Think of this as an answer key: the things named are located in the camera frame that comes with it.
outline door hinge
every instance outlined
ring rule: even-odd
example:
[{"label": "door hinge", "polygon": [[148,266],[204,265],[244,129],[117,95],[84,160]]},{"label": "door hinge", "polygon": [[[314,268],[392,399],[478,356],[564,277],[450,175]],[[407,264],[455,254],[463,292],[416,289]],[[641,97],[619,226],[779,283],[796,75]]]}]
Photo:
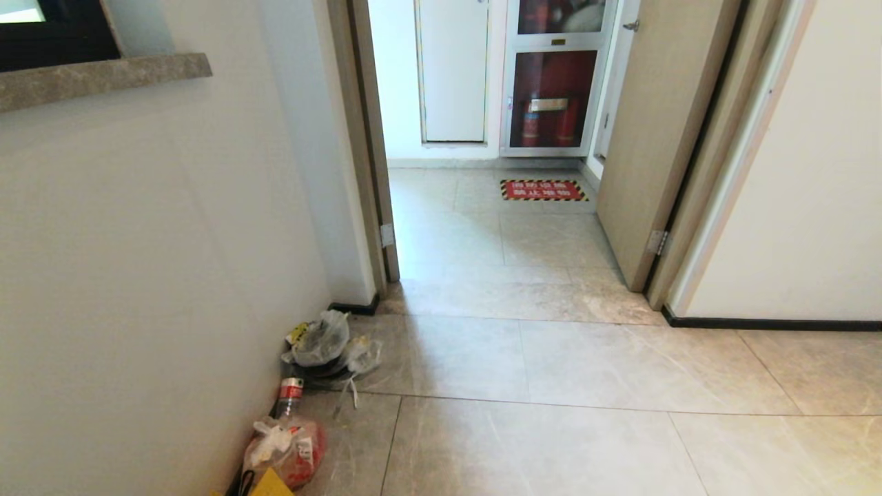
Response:
[{"label": "door hinge", "polygon": [[652,253],[658,257],[664,253],[665,244],[668,243],[668,231],[654,230],[649,235],[649,244],[647,244],[647,253]]},{"label": "door hinge", "polygon": [[383,224],[380,226],[380,243],[384,248],[395,244],[395,228],[392,224]]}]

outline window sill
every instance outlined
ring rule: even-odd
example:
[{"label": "window sill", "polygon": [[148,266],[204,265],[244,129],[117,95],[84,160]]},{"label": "window sill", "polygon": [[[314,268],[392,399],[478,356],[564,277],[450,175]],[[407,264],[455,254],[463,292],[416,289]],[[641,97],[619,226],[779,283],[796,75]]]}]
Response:
[{"label": "window sill", "polygon": [[206,54],[140,56],[0,72],[0,114],[90,94],[211,76]]}]

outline hallway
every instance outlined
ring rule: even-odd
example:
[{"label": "hallway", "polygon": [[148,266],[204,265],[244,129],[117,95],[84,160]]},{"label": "hallway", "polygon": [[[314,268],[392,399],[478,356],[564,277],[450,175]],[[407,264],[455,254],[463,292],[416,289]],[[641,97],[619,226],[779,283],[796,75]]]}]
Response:
[{"label": "hallway", "polygon": [[[402,281],[359,410],[298,495],[882,493],[882,334],[675,329],[628,292],[575,170],[390,169]],[[589,202],[503,201],[577,179]]]}]

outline fire extinguisher cabinet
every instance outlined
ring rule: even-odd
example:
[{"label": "fire extinguisher cabinet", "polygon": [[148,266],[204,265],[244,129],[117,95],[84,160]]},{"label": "fire extinguisher cabinet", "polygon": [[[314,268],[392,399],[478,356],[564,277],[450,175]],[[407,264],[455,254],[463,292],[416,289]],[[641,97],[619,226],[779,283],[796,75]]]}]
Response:
[{"label": "fire extinguisher cabinet", "polygon": [[500,154],[587,156],[617,0],[507,1]]}]

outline trash pile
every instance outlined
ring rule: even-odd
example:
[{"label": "trash pile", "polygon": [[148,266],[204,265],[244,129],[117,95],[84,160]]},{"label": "trash pile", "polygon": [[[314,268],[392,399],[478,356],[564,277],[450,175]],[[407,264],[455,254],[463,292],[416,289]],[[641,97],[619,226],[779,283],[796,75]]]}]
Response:
[{"label": "trash pile", "polygon": [[237,496],[273,483],[293,491],[312,480],[325,457],[327,436],[318,421],[297,412],[304,386],[343,386],[334,418],[350,388],[358,408],[355,378],[379,366],[383,346],[367,336],[351,339],[348,317],[334,310],[322,312],[319,320],[300,324],[285,338],[290,350],[281,359],[291,365],[293,377],[281,383],[275,418],[254,423],[256,436],[245,449]]}]

